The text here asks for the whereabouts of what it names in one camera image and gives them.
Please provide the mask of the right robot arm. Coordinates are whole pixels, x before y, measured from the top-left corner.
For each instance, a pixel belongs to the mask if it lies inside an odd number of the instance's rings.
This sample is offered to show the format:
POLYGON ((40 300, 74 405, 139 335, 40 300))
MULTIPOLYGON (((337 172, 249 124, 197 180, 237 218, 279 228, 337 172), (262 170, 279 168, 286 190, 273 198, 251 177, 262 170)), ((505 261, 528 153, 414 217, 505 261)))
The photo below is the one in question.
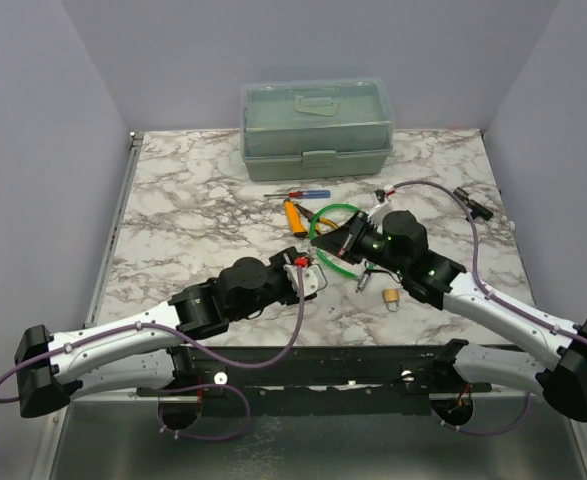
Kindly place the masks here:
POLYGON ((380 227, 356 213, 311 243, 347 263, 367 260, 392 271, 413 299, 471 320, 517 346, 502 351, 462 343, 454 357, 433 367, 440 389, 502 385, 540 395, 562 415, 587 422, 587 320, 577 324, 502 296, 463 265, 432 251, 425 227, 408 211, 387 214, 380 227))

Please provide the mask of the green cable lock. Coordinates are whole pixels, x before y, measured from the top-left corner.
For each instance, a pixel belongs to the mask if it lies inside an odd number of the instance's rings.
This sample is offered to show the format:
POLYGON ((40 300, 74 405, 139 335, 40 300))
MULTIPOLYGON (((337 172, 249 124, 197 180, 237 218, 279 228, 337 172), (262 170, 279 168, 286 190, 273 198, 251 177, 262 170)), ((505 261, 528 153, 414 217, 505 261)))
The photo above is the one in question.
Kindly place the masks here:
MULTIPOLYGON (((323 207, 316 214, 314 214, 310 220, 310 227, 312 228, 312 232, 310 233, 311 240, 316 239, 320 236, 320 234, 322 233, 319 227, 320 220, 325 217, 326 213, 329 213, 333 210, 346 211, 349 213, 358 213, 360 211, 358 207, 350 205, 348 203, 333 203, 323 207)), ((355 281, 356 292, 361 293, 368 286, 368 283, 371 279, 371 273, 363 271, 360 274, 355 274, 349 270, 345 270, 344 268, 336 265, 331 260, 329 260, 328 257, 320 251, 317 251, 316 256, 329 270, 339 274, 340 276, 346 279, 355 281)))

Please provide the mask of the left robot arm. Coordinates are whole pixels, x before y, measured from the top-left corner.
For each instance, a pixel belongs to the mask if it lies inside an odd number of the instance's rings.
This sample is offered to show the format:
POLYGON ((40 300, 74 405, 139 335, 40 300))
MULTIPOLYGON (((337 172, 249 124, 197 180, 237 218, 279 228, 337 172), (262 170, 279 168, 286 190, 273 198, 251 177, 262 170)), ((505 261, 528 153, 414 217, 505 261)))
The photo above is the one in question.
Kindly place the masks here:
POLYGON ((45 416, 102 391, 142 387, 185 394, 195 372, 173 360, 172 349, 221 335, 275 303, 311 300, 325 285, 321 267, 288 248, 267 262, 240 258, 218 276, 108 325, 58 333, 30 327, 14 356, 20 415, 45 416))

